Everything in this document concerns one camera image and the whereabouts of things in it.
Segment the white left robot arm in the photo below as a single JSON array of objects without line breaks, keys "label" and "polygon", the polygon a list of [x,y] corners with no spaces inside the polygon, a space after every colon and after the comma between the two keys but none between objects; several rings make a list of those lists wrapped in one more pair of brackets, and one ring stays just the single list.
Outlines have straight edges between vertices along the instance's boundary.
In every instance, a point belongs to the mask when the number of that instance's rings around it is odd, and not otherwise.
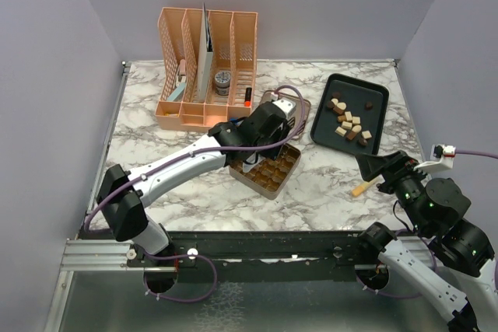
[{"label": "white left robot arm", "polygon": [[109,168],[97,203],[114,239],[140,246],[152,264],[166,264],[172,254],[170,238],[146,214],[146,208],[204,173],[238,161],[256,166],[264,159],[275,159],[289,135],[295,111],[295,103],[287,99],[267,101],[248,117],[220,122],[187,148],[154,163],[129,171],[120,165]]}]

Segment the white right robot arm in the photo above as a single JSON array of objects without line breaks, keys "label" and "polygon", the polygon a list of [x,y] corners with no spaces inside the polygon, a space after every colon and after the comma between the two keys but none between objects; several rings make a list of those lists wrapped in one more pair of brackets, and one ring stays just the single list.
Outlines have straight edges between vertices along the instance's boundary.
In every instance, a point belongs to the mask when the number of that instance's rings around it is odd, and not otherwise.
[{"label": "white right robot arm", "polygon": [[452,145],[435,145],[430,160],[418,163],[405,152],[387,156],[357,154],[361,177],[384,181],[377,189],[393,194],[412,223],[412,233],[430,241],[428,248],[458,280],[454,287],[413,256],[386,225],[375,222],[359,235],[357,253],[379,260],[400,274],[441,315],[450,331],[497,329],[497,259],[488,236],[467,219],[471,206],[451,178],[423,179],[451,169],[459,154]]}]

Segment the cream chocolate right piece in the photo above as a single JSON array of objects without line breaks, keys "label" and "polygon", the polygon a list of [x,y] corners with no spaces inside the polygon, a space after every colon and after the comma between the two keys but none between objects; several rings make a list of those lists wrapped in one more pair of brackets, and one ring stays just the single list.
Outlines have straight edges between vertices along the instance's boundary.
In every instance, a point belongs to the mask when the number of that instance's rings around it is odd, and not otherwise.
[{"label": "cream chocolate right piece", "polygon": [[362,132],[362,137],[363,137],[365,140],[368,140],[368,139],[371,139],[371,138],[372,138],[372,134],[370,133],[370,131],[363,131],[363,132]]}]

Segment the brown chocolate lower piece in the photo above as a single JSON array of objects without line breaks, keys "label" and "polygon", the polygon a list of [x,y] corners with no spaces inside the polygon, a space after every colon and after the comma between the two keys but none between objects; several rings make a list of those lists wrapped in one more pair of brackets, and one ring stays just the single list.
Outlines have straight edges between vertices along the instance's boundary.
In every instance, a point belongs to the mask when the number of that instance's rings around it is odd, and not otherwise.
[{"label": "brown chocolate lower piece", "polygon": [[352,141],[356,136],[358,135],[358,132],[356,131],[350,131],[347,135],[346,135],[346,138],[349,140],[349,141]]}]

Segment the gold chocolate tin box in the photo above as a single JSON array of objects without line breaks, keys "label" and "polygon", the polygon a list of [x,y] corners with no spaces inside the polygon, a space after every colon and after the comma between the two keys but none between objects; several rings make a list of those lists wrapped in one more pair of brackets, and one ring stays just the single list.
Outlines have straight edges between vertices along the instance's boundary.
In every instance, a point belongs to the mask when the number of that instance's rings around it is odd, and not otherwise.
[{"label": "gold chocolate tin box", "polygon": [[229,172],[246,187],[269,200],[275,200],[299,164],[300,157],[299,149],[284,145],[276,160],[265,159],[247,173],[243,170],[243,163],[236,162],[229,167]]}]

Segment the cream round chocolate piece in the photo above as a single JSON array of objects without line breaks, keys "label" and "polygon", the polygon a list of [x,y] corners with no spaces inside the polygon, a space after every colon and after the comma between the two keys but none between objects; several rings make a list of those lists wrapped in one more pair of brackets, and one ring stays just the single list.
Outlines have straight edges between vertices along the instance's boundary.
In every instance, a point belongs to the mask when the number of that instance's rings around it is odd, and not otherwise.
[{"label": "cream round chocolate piece", "polygon": [[339,102],[337,105],[336,105],[336,108],[339,109],[339,110],[345,110],[347,107],[346,103],[343,103],[343,102]]}]

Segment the tan stick on table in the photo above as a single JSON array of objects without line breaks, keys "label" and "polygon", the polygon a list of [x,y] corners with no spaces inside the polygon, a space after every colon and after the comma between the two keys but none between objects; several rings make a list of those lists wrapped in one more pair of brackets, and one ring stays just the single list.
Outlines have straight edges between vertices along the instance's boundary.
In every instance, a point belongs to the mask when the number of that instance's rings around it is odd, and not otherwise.
[{"label": "tan stick on table", "polygon": [[351,195],[353,197],[359,197],[361,194],[363,194],[366,190],[368,190],[370,187],[375,185],[379,180],[379,177],[371,180],[371,181],[365,181],[358,185],[357,187],[353,188],[351,191]]}]

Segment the black orange marker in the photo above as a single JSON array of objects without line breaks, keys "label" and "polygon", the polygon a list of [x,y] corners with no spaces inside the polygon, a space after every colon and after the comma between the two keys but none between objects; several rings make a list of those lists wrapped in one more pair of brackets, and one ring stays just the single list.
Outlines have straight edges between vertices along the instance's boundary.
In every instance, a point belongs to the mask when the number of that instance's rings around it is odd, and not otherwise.
[{"label": "black orange marker", "polygon": [[249,86],[246,88],[245,94],[244,94],[245,107],[249,107],[251,105],[251,99],[252,99],[252,88]]}]

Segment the small round patterned jar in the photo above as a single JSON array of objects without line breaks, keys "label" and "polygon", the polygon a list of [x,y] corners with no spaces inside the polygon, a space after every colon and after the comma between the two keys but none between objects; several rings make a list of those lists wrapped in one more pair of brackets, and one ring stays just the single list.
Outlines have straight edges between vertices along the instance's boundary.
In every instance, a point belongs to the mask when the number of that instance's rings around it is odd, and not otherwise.
[{"label": "small round patterned jar", "polygon": [[230,85],[232,75],[229,70],[220,70],[215,76],[215,90],[220,96],[228,96],[230,93]]}]

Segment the black plastic tray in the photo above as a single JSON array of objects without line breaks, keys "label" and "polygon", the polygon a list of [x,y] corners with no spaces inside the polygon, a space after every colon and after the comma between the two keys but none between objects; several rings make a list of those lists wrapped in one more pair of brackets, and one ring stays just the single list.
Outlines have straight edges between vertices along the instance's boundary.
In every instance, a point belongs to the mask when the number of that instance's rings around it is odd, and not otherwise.
[{"label": "black plastic tray", "polygon": [[[331,98],[334,92],[341,93],[339,100]],[[311,139],[318,145],[351,155],[376,155],[381,144],[388,99],[389,91],[383,86],[338,73],[330,75],[310,130]],[[345,110],[336,108],[339,102],[346,103]],[[365,109],[367,102],[373,104],[372,110]],[[353,125],[352,117],[360,117],[361,123]],[[350,131],[358,132],[352,141],[346,138]],[[365,140],[363,131],[370,131],[372,138]]]}]

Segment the peach plastic desk organizer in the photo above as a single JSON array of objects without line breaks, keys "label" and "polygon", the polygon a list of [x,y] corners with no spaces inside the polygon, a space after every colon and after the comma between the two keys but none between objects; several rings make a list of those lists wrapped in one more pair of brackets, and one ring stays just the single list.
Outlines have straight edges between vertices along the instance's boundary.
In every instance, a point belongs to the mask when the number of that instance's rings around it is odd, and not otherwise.
[{"label": "peach plastic desk organizer", "polygon": [[158,30],[165,82],[156,120],[163,130],[205,132],[251,113],[256,12],[165,7]]}]

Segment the white upright booklet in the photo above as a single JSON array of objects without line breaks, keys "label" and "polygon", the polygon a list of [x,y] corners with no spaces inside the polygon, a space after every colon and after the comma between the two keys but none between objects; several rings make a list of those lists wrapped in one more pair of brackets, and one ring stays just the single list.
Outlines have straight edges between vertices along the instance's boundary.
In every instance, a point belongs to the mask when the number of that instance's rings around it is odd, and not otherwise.
[{"label": "white upright booklet", "polygon": [[202,5],[202,24],[199,39],[198,67],[197,67],[197,99],[204,103],[207,96],[209,76],[213,59],[212,36],[209,25],[209,11]]}]

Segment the pink stapler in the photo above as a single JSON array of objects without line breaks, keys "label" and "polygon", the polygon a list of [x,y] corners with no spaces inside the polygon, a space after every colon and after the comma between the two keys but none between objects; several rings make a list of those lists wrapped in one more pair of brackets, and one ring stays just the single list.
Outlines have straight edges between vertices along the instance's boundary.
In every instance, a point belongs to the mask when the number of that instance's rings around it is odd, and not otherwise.
[{"label": "pink stapler", "polygon": [[182,83],[186,83],[187,81],[187,73],[186,73],[186,60],[181,59],[177,68],[177,81],[176,84],[179,86]]}]

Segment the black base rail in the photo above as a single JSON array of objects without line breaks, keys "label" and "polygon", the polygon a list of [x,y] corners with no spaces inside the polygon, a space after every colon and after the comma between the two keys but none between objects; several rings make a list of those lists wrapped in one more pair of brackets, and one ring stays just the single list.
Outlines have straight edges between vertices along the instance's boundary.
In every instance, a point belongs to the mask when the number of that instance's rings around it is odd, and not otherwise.
[{"label": "black base rail", "polygon": [[97,268],[144,271],[154,280],[187,283],[365,281],[375,288],[388,283],[388,269],[359,241],[357,231],[187,232],[173,231],[165,253],[146,257],[130,242],[109,234],[85,234],[80,253]]}]

